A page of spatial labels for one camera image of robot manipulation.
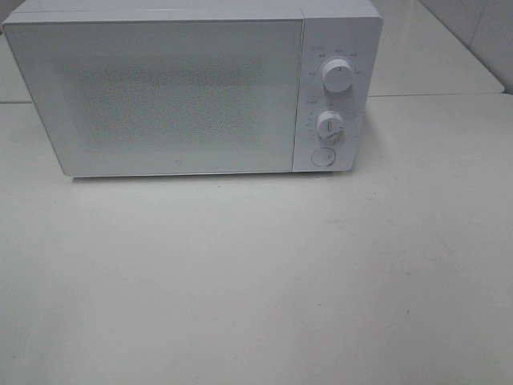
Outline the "round white door button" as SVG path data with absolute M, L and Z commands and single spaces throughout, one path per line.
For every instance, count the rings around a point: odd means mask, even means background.
M 332 148 L 318 148 L 311 156 L 311 161 L 318 167 L 329 167 L 335 160 L 336 152 Z

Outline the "white microwave knob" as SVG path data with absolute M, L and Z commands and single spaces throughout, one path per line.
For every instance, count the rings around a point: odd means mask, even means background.
M 324 88 L 332 93 L 346 91 L 353 84 L 354 66 L 349 59 L 337 57 L 329 59 L 321 69 Z
M 317 134 L 321 140 L 341 134 L 345 129 L 345 121 L 338 111 L 328 110 L 320 113 L 316 120 Z

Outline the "white microwave oven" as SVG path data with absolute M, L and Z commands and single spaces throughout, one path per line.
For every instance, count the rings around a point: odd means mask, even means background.
M 369 1 L 26 1 L 2 31 L 63 173 L 344 172 Z

